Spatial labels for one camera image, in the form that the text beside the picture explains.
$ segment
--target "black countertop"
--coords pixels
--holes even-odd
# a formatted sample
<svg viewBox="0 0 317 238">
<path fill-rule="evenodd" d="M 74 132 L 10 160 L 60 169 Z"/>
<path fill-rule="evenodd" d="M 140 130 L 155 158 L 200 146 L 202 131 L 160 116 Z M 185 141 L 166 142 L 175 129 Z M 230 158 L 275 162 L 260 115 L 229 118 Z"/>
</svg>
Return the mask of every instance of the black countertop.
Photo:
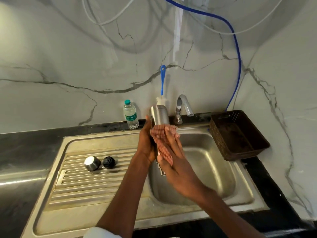
<svg viewBox="0 0 317 238">
<path fill-rule="evenodd" d="M 184 124 L 210 121 L 210 113 L 182 116 Z M 139 120 L 142 128 L 144 120 Z M 128 130 L 126 122 L 0 134 L 0 232 L 19 238 L 45 183 L 65 136 Z M 257 157 L 243 160 L 269 210 L 240 214 L 267 236 L 306 229 L 296 237 L 317 232 L 297 216 Z M 196 220 L 159 228 L 136 230 L 133 237 L 226 237 L 212 219 Z"/>
</svg>

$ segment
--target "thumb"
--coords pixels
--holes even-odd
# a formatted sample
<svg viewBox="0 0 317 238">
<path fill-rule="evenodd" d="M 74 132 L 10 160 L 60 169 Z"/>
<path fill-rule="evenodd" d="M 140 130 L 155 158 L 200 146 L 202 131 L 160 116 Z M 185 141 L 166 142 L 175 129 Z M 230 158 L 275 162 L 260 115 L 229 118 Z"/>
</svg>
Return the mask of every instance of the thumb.
<svg viewBox="0 0 317 238">
<path fill-rule="evenodd" d="M 157 161 L 161 167 L 161 169 L 165 172 L 167 176 L 174 176 L 175 171 L 172 169 L 170 164 L 161 156 L 157 156 Z"/>
<path fill-rule="evenodd" d="M 142 129 L 149 132 L 151 128 L 152 128 L 151 119 L 149 118 L 149 116 L 145 116 L 145 124 Z"/>
</svg>

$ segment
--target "forearm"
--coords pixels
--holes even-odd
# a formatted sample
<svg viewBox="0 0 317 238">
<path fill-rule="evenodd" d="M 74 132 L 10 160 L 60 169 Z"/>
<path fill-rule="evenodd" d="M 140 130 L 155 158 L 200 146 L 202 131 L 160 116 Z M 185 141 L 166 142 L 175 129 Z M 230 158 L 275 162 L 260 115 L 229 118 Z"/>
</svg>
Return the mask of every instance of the forearm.
<svg viewBox="0 0 317 238">
<path fill-rule="evenodd" d="M 132 236 L 149 166 L 150 162 L 147 157 L 139 152 L 135 153 L 117 193 L 97 223 L 97 227 L 120 235 L 122 238 Z"/>
<path fill-rule="evenodd" d="M 264 238 L 249 223 L 233 212 L 214 190 L 206 188 L 196 203 L 216 222 L 228 238 Z"/>
</svg>

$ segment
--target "wall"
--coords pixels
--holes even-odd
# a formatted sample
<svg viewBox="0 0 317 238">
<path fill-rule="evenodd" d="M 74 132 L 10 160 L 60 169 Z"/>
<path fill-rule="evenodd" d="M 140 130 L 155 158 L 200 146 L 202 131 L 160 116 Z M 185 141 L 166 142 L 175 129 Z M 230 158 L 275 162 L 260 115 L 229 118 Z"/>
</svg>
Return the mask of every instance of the wall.
<svg viewBox="0 0 317 238">
<path fill-rule="evenodd" d="M 234 107 L 270 142 L 259 158 L 307 220 L 317 219 L 316 9 L 317 0 L 288 0 L 276 11 Z"/>
<path fill-rule="evenodd" d="M 90 0 L 98 20 L 114 16 L 128 1 Z M 185 2 L 242 30 L 278 0 Z M 217 20 L 198 18 L 228 31 Z M 238 36 L 244 63 L 267 21 Z M 81 0 L 1 0 L 0 133 L 121 121 L 125 99 L 144 118 L 160 94 L 162 64 L 168 67 L 164 95 L 170 114 L 180 94 L 195 113 L 226 107 L 238 68 L 232 36 L 205 29 L 164 0 L 135 0 L 103 28 L 87 19 Z"/>
</svg>

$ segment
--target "blue hose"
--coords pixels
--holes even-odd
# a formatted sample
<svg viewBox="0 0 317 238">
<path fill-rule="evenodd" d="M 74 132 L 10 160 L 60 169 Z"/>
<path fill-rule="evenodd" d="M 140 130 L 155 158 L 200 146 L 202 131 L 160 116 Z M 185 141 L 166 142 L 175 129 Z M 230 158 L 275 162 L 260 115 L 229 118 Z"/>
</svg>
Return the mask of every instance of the blue hose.
<svg viewBox="0 0 317 238">
<path fill-rule="evenodd" d="M 215 14 L 212 14 L 212 13 L 208 13 L 208 12 L 203 12 L 203 11 L 200 11 L 200 10 L 196 10 L 196 9 L 193 9 L 193 8 L 190 8 L 190 7 L 186 7 L 186 6 L 183 6 L 177 2 L 174 2 L 173 0 L 165 0 L 167 1 L 168 3 L 171 3 L 172 5 L 178 7 L 178 8 L 181 8 L 185 11 L 189 11 L 189 12 L 194 12 L 194 13 L 197 13 L 197 14 L 201 14 L 201 15 L 205 15 L 205 16 L 209 16 L 209 17 L 214 17 L 214 18 L 217 18 L 221 21 L 223 21 L 225 24 L 228 25 L 228 27 L 230 28 L 230 30 L 234 33 L 234 29 L 232 27 L 232 25 L 230 24 L 230 22 L 228 22 L 225 18 L 221 17 L 221 16 L 218 16 L 218 15 L 215 15 Z M 239 60 L 239 72 L 238 72 L 238 81 L 237 81 L 237 84 L 236 84 L 236 88 L 235 88 L 235 91 L 233 92 L 233 95 L 226 107 L 226 111 L 227 111 L 227 108 L 229 107 L 229 104 L 231 103 L 233 97 L 235 96 L 235 93 L 238 89 L 238 86 L 239 86 L 239 82 L 240 82 L 240 76 L 241 76 L 241 67 L 242 67 L 242 60 L 241 60 L 241 55 L 240 55 L 240 49 L 239 49 L 239 44 L 238 44 L 238 40 L 237 40 L 237 37 L 236 35 L 234 34 L 233 35 L 233 38 L 235 40 L 235 44 L 236 44 L 236 50 L 237 50 L 237 54 L 238 54 L 238 60 Z"/>
</svg>

